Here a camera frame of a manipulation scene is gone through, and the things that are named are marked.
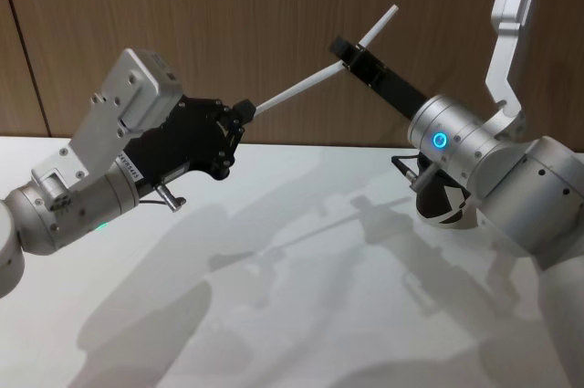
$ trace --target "white tabletop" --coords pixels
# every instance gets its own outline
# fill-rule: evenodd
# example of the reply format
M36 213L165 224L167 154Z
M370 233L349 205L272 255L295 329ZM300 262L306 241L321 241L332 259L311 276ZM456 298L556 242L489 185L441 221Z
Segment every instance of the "white tabletop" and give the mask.
M0 139L0 197L64 141ZM2 388L567 388L527 259L415 214L403 150L243 145L0 300Z

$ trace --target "white stick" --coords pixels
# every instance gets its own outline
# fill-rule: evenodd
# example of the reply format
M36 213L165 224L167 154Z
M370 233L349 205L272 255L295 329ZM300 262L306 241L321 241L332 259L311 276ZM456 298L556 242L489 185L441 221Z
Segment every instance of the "white stick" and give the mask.
M381 30L389 23L391 18L395 16L395 13L398 12L398 10L399 7L393 5L390 8L390 10L387 11L383 15L383 17L375 24L375 26L372 27L367 34L365 34L365 37L361 39L359 44L361 44L363 47L366 47L371 41L373 41L373 38L375 38L381 32ZM317 71L314 75L311 75L306 79L302 79L300 82L293 85L289 89L282 91L280 94L275 95L272 99L268 99L261 105L258 105L257 108L255 109L254 117L257 117L259 114L266 110L274 108L278 103L282 103L285 100L288 100L296 96L297 94L309 89L310 87L317 85L319 82L322 82L323 80L336 75L342 69L344 69L343 61L338 61L326 68L323 68L320 71Z

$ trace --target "white table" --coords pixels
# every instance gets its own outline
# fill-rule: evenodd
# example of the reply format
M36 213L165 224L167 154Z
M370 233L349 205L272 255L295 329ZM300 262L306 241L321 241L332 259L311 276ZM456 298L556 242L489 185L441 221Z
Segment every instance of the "white table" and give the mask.
M0 139L4 197L58 139ZM244 145L0 300L2 388L566 388L526 259L415 214L403 150Z

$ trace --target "wood panel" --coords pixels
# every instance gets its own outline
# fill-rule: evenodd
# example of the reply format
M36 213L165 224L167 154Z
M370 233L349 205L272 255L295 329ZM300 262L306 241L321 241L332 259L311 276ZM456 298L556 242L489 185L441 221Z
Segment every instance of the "wood panel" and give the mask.
M8 0L0 0L0 134L47 135Z
M15 0L52 131L69 135L124 47L160 52L192 97L266 100L329 64L338 34L357 41L401 7L371 50L416 87L494 112L485 73L493 0ZM584 148L584 0L538 0L521 85L530 136ZM251 142L405 144L406 121L352 76L258 118Z

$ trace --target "wooden wall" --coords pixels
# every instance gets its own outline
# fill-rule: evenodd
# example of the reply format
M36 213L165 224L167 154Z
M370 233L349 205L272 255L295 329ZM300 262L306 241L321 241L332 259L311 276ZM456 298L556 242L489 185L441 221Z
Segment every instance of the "wooden wall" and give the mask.
M8 0L0 0L0 134L47 135Z
M192 97L261 102L334 60L392 4L371 50L412 84L488 116L493 0L14 0L55 135L69 135L124 47L156 50ZM537 0L520 97L530 137L584 149L584 0ZM258 118L249 142L405 144L407 125L344 74Z

